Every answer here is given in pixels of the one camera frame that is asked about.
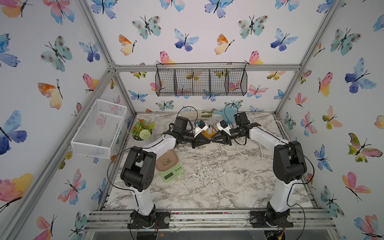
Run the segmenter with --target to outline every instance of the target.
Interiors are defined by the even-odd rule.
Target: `butterfly wallpaper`
[[[332,2],[319,1],[317,14],[328,11]],[[280,115],[286,116],[283,125],[290,139],[299,139],[313,163],[311,192],[322,208],[329,209],[342,239],[378,240],[384,237],[379,223],[384,211],[378,200],[384,197],[384,108],[380,104],[384,49],[376,46],[384,37],[384,2],[346,3],[292,90],[284,92],[291,100]],[[286,51],[294,44],[287,45]],[[308,161],[307,174],[313,174]]]

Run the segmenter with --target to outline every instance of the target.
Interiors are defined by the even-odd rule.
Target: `butterfly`
[[[67,152],[67,154],[65,155],[64,159],[61,161],[60,165],[59,165],[59,170],[62,170],[64,167],[65,167],[65,160],[70,160],[72,158],[72,152],[69,151]]]
[[[225,17],[225,11],[223,8],[226,8],[230,5],[233,0],[209,0],[211,3],[205,5],[205,12],[210,13],[214,10],[214,14],[217,11],[218,18]]]
[[[331,169],[331,166],[329,165],[329,163],[326,161],[328,158],[324,158],[325,156],[325,147],[324,147],[324,144],[321,146],[321,149],[320,149],[320,152],[319,151],[315,151],[314,152],[314,155],[315,157],[317,158],[317,160],[319,161],[317,163],[317,167],[322,170],[323,169],[323,166],[328,169],[329,171],[333,172],[332,169]]]
[[[292,130],[293,126],[296,126],[296,122],[292,119],[292,116],[288,114],[285,115],[284,124],[288,125],[288,129]]]
[[[1,1],[1,5],[4,5],[5,7],[2,7],[3,13],[10,17],[10,18],[17,18],[20,14],[23,17],[23,10],[25,8],[25,5],[31,5],[26,3],[28,0],[25,0],[25,2],[21,2],[21,0],[4,0]]]
[[[162,110],[164,111],[165,109],[169,108],[169,109],[173,109],[173,101],[168,101],[168,102],[160,102],[160,103],[156,103],[156,105]]]
[[[321,91],[324,97],[327,97],[329,95],[329,85],[331,84],[332,77],[333,73],[327,73],[327,75],[325,75],[322,81],[320,81],[320,78],[318,78],[319,91],[317,93]]]
[[[320,194],[320,199],[323,202],[327,203],[327,206],[329,205],[329,213],[332,217],[338,217],[339,215],[342,217],[345,217],[343,210],[335,203],[334,201],[337,199],[333,198],[334,195],[332,195],[331,198],[331,193],[329,192],[329,189],[327,186],[324,186],[324,191]]]
[[[5,122],[4,126],[0,127],[0,155],[11,149],[9,142],[16,143],[24,142],[27,138],[26,131],[15,131],[21,126],[22,115],[18,110],[13,111],[11,116]]]
[[[52,97],[50,101],[51,107],[60,109],[63,95],[60,92],[59,79],[56,79],[56,83],[57,87],[46,83],[38,83],[37,85],[43,96],[46,96],[47,98]]]
[[[57,199],[62,200],[63,202],[66,202],[68,198],[70,199],[70,204],[76,204],[79,201],[79,198],[77,197],[77,194],[80,190],[83,190],[85,188],[86,181],[85,179],[81,180],[81,173],[80,169],[77,169],[74,177],[73,177],[73,183],[71,184],[68,180],[68,184],[70,188],[62,192]]]
[[[140,100],[142,102],[145,102],[144,97],[146,97],[148,95],[148,94],[140,94],[140,93],[136,94],[135,92],[132,92],[130,90],[128,90],[128,91],[132,94],[132,96],[131,96],[132,100]]]
[[[349,147],[349,155],[355,155],[355,161],[356,162],[368,162],[367,157],[381,157],[383,155],[383,152],[372,147],[366,147],[371,144],[366,144],[367,139],[365,139],[365,142],[363,146],[360,145],[359,139],[357,136],[353,133],[349,133],[349,136],[351,137],[351,144],[348,145]]]
[[[207,90],[203,89],[203,92],[205,96],[203,96],[203,99],[210,99],[212,102],[216,101],[216,97],[218,95],[210,94]]]
[[[292,37],[292,38],[287,38],[287,36],[289,34],[285,34],[285,36],[284,36],[284,34],[280,30],[280,28],[276,29],[275,38],[277,40],[274,41],[273,43],[271,43],[271,48],[279,47],[279,51],[286,50],[287,49],[286,44],[291,44],[291,43],[295,42],[299,38],[298,36],[295,36],[295,37]]]
[[[301,99],[301,93],[297,94],[297,97],[295,97],[296,105],[299,105],[301,108],[303,108],[302,104],[307,101],[307,97],[303,97]]]
[[[357,42],[361,38],[361,34],[359,33],[353,33],[347,34],[350,32],[348,31],[348,28],[346,30],[346,34],[344,38],[341,38],[344,35],[344,32],[341,29],[337,29],[335,32],[335,39],[332,41],[331,44],[331,52],[337,50],[340,50],[340,53],[342,56],[347,54],[352,49],[352,43]]]
[[[148,19],[148,22],[144,16],[143,21],[145,24],[139,20],[132,22],[132,25],[135,28],[137,28],[137,32],[139,33],[140,36],[143,37],[143,39],[148,38],[148,32],[149,32],[149,35],[151,35],[151,32],[152,32],[154,35],[160,36],[161,27],[157,25],[157,23],[160,22],[159,16],[151,17],[150,19]]]
[[[83,239],[83,233],[81,233],[81,232],[84,231],[84,229],[82,229],[82,228],[85,226],[87,221],[88,221],[88,217],[85,214],[81,215],[81,211],[79,211],[76,214],[76,218],[74,221],[75,230],[71,229],[71,231],[73,232],[73,233],[71,233],[71,235],[72,234],[75,234],[75,235],[73,235],[71,240],[82,240]]]
[[[110,18],[114,19],[116,17],[116,14],[111,10],[115,4],[117,3],[117,0],[92,0],[95,4],[91,5],[91,8],[94,13],[100,13],[101,10],[102,14],[105,14]]]
[[[249,86],[249,93],[247,94],[247,97],[252,97],[253,95],[256,98],[261,98],[263,95],[262,93],[265,93],[269,88],[260,88],[261,85],[259,85],[257,88],[253,85]]]
[[[364,235],[367,235],[364,240],[378,240],[378,238],[384,237],[384,235],[380,236],[377,234],[379,224],[377,223],[376,215],[365,216],[365,221],[359,217],[354,220],[355,226],[363,232],[366,232],[363,233]]]
[[[0,35],[0,61],[11,67],[17,67],[17,64],[20,62],[19,60],[17,60],[17,57],[9,53],[5,53],[9,51],[9,49],[7,49],[9,40],[9,34]]]
[[[327,122],[327,128],[332,129],[332,125],[334,127],[342,127],[343,125],[339,123],[335,118],[337,118],[336,114],[333,115],[333,108],[332,105],[329,106],[329,109],[327,111],[328,115],[323,115],[323,121]]]
[[[221,33],[217,38],[217,45],[220,45],[219,47],[215,48],[216,55],[220,55],[227,51],[228,47],[233,43],[235,40],[232,40],[232,42],[228,43],[228,40],[224,37],[224,35]]]
[[[300,81],[300,84],[303,84],[305,81],[307,81],[305,78],[308,77],[309,75],[311,75],[312,71],[311,70],[308,70],[305,69],[303,75],[301,76],[301,81]]]
[[[66,16],[69,21],[74,21],[74,13],[67,7],[70,4],[70,0],[43,0],[43,3],[47,6],[52,6],[51,16],[58,24],[63,24],[64,16]]]
[[[99,80],[91,78],[88,74],[84,73],[83,75],[84,82],[87,84],[89,89],[85,90],[85,93],[94,91],[99,84]]]
[[[169,58],[168,54],[165,51],[160,52],[160,61],[162,64],[175,63],[172,59]]]
[[[251,57],[249,58],[249,62],[245,61],[248,64],[263,64],[263,62],[259,58],[259,52],[258,51],[253,51],[251,53]]]
[[[76,111],[73,111],[74,114],[71,114],[71,115],[77,117],[77,114],[78,114],[80,111],[81,111],[81,104],[80,104],[80,103],[77,103],[77,104],[76,104]]]
[[[33,240],[49,240],[49,239],[51,239],[51,237],[53,237],[53,234],[52,234],[53,221],[56,219],[56,217],[55,217],[55,215],[53,215],[51,224],[49,224],[42,216],[38,217],[36,219],[37,227],[39,229],[46,229],[46,230],[43,231],[37,237],[35,237]]]
[[[174,32],[175,32],[175,38],[177,38],[179,41],[177,43],[175,43],[175,46],[177,48],[182,48],[184,47],[184,49],[187,51],[187,52],[190,52],[192,51],[192,46],[191,44],[195,44],[197,43],[197,41],[199,40],[199,37],[196,36],[196,37],[193,37],[193,38],[187,38],[189,36],[189,34],[182,34],[179,30],[177,30],[176,28],[174,29]]]
[[[357,192],[362,192],[362,193],[371,193],[370,188],[360,185],[356,187],[356,174],[353,172],[349,172],[347,176],[343,175],[342,179],[344,184],[346,185],[346,188],[351,190],[353,194],[356,196],[356,199],[359,201],[361,198],[356,194]]]
[[[296,9],[300,5],[299,0],[276,0],[275,7],[277,9],[281,8],[284,4],[287,5],[288,3],[288,9],[291,12],[292,10]]]
[[[131,72],[131,73],[133,73],[133,75],[135,77],[137,77],[138,79],[140,79],[140,77],[145,78],[145,76],[147,74],[147,72]]]
[[[62,36],[58,36],[55,40],[54,47],[52,47],[51,43],[48,41],[50,49],[52,51],[45,51],[41,54],[41,59],[47,63],[51,63],[53,68],[60,70],[62,72],[65,71],[64,63],[66,62],[64,59],[71,60],[72,53],[67,46],[64,46],[64,38]]]
[[[84,50],[85,53],[88,53],[87,60],[88,62],[92,63],[93,58],[95,58],[97,61],[100,60],[100,55],[97,53],[99,49],[97,48],[97,44],[95,43],[93,46],[91,46],[91,43],[85,44],[82,42],[79,42],[80,47]]]
[[[384,129],[384,116],[377,116],[375,126]]]
[[[249,110],[251,112],[264,112],[264,109],[254,108],[253,106],[249,106]]]
[[[379,31],[384,27],[384,14],[381,15],[378,19],[375,25],[373,25],[373,31]]]
[[[281,99],[284,96],[283,91],[280,89],[277,90],[277,94],[278,95],[274,96],[274,99]]]
[[[107,187],[107,179],[103,179],[103,183],[101,184],[101,187],[99,186],[97,193],[95,193],[91,199],[96,200],[99,199],[99,204],[101,203],[101,197],[103,196],[103,193],[105,191],[105,188]]]
[[[314,52],[317,51],[314,56],[316,56],[319,52],[323,51],[324,49],[325,48],[321,48],[321,43],[318,43],[315,50],[314,50]]]
[[[224,103],[225,105],[228,105],[228,104],[230,104],[229,105],[229,107],[231,107],[231,108],[236,108],[236,109],[239,109],[239,108],[241,108],[241,103],[243,102],[243,100],[240,100],[240,101],[232,101],[231,103]]]
[[[353,67],[354,73],[345,74],[345,81],[347,83],[352,82],[351,86],[349,86],[349,92],[357,93],[359,90],[359,85],[361,89],[372,89],[376,87],[376,83],[364,78],[365,75],[370,73],[363,73],[364,71],[364,59],[360,58],[357,65]]]
[[[251,16],[249,16],[251,23],[249,23],[247,20],[238,21],[237,25],[241,28],[240,35],[243,37],[243,39],[246,39],[249,33],[251,33],[252,35],[252,31],[255,35],[260,36],[264,29],[264,25],[262,23],[266,22],[268,16],[262,16],[253,21],[254,18],[255,16],[253,16],[252,18]]]
[[[135,47],[135,44],[137,40],[132,44],[131,41],[129,41],[126,37],[123,35],[119,35],[119,42],[123,46],[120,51],[125,55],[128,56],[130,53],[133,53],[133,48]]]
[[[12,180],[0,180],[0,200],[7,202],[0,207],[0,213],[12,202],[20,200],[29,188],[33,180],[32,174],[26,173]]]
[[[316,128],[311,124],[314,122],[314,120],[312,119],[312,121],[310,122],[310,117],[310,113],[308,112],[307,114],[305,114],[305,119],[302,119],[300,122],[300,126],[304,127],[304,135],[307,137],[310,135],[310,132],[312,134],[317,133]]]
[[[172,2],[174,3],[176,10],[179,12],[185,7],[185,3],[183,0],[160,0],[161,7],[163,7],[164,9],[167,9],[169,4],[172,6]]]

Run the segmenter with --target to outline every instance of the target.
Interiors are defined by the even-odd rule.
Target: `potted plant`
[[[144,119],[137,120],[131,131],[134,144],[137,147],[142,147],[152,143],[154,140],[152,134],[154,127],[155,123],[153,122],[148,122]]]

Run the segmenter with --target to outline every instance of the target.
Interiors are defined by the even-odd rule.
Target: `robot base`
[[[267,228],[283,224],[285,227],[293,227],[292,217],[289,215],[289,209],[284,212],[275,212],[268,202],[266,211],[251,211],[250,223],[253,228]]]

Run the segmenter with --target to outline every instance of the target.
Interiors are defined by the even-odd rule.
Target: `plant pot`
[[[134,139],[134,137],[132,136],[132,139],[130,140],[130,145],[136,146],[136,147],[145,147],[145,146],[153,143],[154,141],[155,141],[155,137],[153,135],[153,129],[152,129],[152,134],[151,134],[151,137],[149,139],[139,141],[139,140]]]

